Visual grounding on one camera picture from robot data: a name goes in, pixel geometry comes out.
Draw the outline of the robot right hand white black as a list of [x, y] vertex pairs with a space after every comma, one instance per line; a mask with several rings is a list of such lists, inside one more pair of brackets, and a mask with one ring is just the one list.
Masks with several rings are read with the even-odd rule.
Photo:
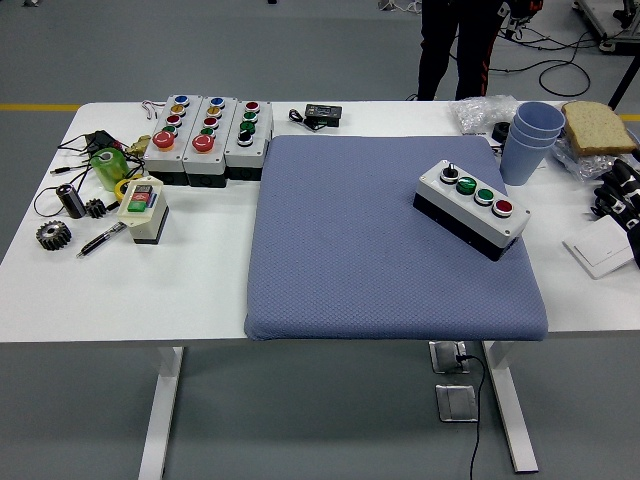
[[630, 230], [639, 223], [639, 173], [621, 159], [603, 175], [605, 200], [613, 218]]

